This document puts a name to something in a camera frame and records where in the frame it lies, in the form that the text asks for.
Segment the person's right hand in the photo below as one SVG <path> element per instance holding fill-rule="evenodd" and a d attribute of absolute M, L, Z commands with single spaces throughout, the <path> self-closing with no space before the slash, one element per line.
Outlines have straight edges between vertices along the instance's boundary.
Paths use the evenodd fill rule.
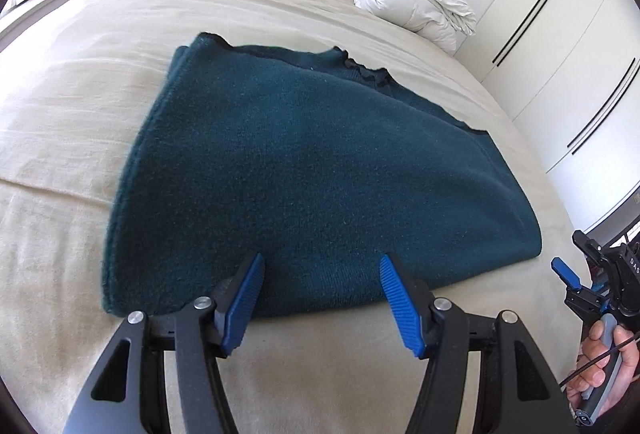
<path fill-rule="evenodd" d="M 604 324 L 597 321 L 590 328 L 587 338 L 582 341 L 582 351 L 577 359 L 577 367 L 585 366 L 591 359 L 602 355 L 606 351 L 606 346 L 601 342 Z M 600 409 L 600 414 L 605 414 L 612 409 L 626 394 L 629 385 L 634 381 L 639 362 L 639 350 L 636 342 L 631 342 L 620 349 L 620 371 L 611 388 L 608 399 Z M 588 388 L 597 388 L 605 378 L 604 367 L 608 363 L 608 358 L 603 358 L 596 365 L 578 374 L 576 378 L 570 380 L 566 386 L 566 395 L 574 407 L 577 407 L 582 397 L 582 392 Z"/>

